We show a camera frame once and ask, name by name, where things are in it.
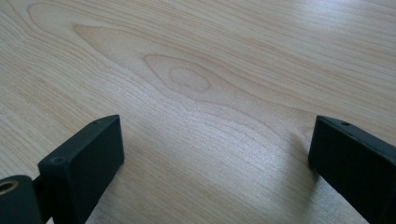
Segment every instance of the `light wood tabletop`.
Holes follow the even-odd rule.
[[[120,114],[87,223],[366,223],[308,168],[316,115],[396,145],[392,0],[0,0],[0,60],[0,179]]]

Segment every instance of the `wood grain pattern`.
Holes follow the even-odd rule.
[[[0,0],[0,178],[120,114],[88,223],[364,223],[307,167],[316,114],[396,145],[389,0]]]

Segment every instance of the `black plastic part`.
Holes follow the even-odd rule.
[[[338,119],[317,117],[309,164],[370,223],[396,223],[396,148]]]
[[[43,223],[29,176],[14,175],[0,180],[0,223]]]
[[[118,115],[88,124],[45,157],[38,168],[54,222],[84,223],[123,161]]]

